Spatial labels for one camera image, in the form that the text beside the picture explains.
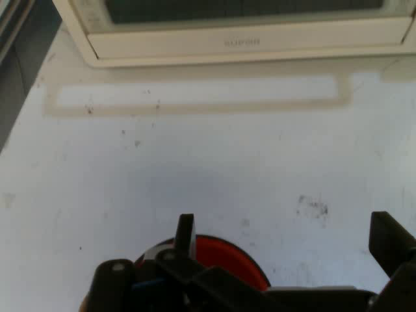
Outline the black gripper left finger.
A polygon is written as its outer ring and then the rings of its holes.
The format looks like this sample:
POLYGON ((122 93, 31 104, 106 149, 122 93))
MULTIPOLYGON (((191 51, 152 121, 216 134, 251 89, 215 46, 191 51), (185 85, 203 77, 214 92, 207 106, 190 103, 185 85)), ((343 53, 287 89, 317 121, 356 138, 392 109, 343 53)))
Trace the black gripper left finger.
POLYGON ((175 237, 136 261, 100 264, 82 311, 269 311, 269 282, 240 248, 195 233, 193 214, 175 237))

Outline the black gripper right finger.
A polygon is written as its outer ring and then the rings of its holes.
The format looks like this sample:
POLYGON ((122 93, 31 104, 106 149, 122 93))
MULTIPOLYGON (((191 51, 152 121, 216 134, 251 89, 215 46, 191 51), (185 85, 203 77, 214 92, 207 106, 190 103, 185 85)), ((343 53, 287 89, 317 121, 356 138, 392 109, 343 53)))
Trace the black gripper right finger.
POLYGON ((369 311, 415 311, 415 237, 389 213, 373 212, 369 251, 389 277, 369 311))

